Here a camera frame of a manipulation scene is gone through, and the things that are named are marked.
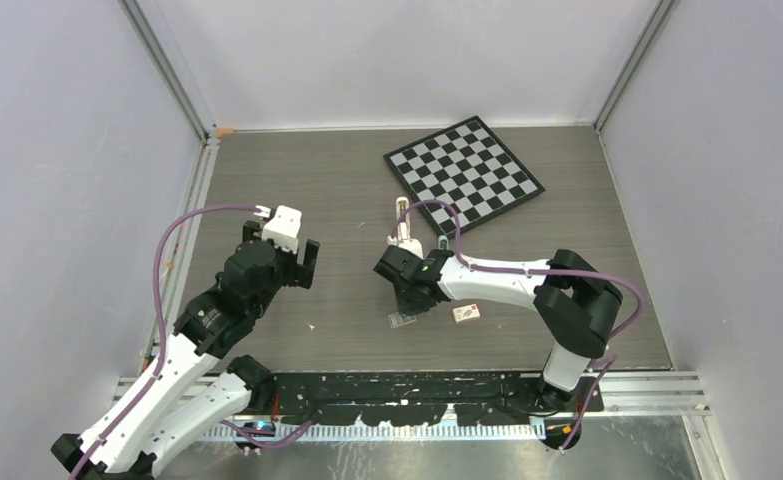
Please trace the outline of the white stapler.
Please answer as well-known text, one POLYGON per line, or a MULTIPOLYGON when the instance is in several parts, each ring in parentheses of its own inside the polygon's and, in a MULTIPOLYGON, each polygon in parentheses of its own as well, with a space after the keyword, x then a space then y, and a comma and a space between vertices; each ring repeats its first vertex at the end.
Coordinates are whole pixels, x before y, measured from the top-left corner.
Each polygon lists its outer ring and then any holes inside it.
POLYGON ((395 225, 392 234, 386 238, 389 246, 396 246, 414 254, 419 259, 424 259, 423 247, 419 240, 413 238, 411 233, 411 219, 409 213, 410 201, 401 196, 395 200, 395 225))

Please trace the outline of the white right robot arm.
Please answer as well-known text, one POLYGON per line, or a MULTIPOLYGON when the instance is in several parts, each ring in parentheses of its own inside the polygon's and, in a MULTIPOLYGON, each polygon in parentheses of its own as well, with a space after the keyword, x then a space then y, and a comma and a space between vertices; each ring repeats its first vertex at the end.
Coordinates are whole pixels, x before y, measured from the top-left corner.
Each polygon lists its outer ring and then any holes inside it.
POLYGON ((583 372, 605 353, 623 302, 612 277, 565 249, 551 259, 508 262, 440 249, 420 257, 389 246, 374 271, 391 283, 405 316, 450 301, 491 301, 538 314, 554 346, 537 392, 541 403, 556 411, 577 398, 583 372))

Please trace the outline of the white playing card box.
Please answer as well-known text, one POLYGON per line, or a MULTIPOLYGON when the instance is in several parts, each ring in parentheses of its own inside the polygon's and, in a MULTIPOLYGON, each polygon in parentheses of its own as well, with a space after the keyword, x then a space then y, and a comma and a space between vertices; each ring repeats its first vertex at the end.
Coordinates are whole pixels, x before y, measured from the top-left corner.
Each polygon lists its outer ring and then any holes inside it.
POLYGON ((480 309, 477 304, 456 307, 452 310, 452 316, 456 324, 466 323, 481 318, 480 309))

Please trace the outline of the grey staple box tray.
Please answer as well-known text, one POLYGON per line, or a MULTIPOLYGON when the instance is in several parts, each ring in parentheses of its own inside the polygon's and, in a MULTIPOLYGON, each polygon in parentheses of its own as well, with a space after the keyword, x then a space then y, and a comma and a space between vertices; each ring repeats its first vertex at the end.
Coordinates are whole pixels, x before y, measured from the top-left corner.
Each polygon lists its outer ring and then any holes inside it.
POLYGON ((400 312, 392 313, 388 316, 389 325, 392 329, 401 328, 417 321, 416 315, 404 315, 400 312))

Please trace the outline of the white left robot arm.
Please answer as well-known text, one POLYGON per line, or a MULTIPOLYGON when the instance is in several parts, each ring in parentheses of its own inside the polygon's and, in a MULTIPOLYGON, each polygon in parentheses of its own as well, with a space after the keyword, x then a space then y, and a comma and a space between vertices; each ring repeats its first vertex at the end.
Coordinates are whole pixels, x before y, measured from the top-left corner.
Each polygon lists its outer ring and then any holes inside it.
POLYGON ((265 224, 244 224, 241 243, 214 285, 187 303, 158 358, 92 427, 53 443, 71 478, 153 479, 215 423, 272 405, 273 375, 250 355, 234 358, 192 400, 178 401, 252 332, 280 289, 310 288, 319 244, 301 244, 300 226, 300 212, 284 206, 265 224))

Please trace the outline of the small blue grey stapler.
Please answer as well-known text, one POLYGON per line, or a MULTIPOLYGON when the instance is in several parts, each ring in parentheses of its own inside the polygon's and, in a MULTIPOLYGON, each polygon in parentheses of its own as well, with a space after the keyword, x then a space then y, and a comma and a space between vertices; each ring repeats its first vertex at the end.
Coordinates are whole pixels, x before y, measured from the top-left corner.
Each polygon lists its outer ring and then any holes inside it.
POLYGON ((444 251, 449 251, 451 249, 450 240, 446 235, 440 235, 438 237, 437 248, 444 251))

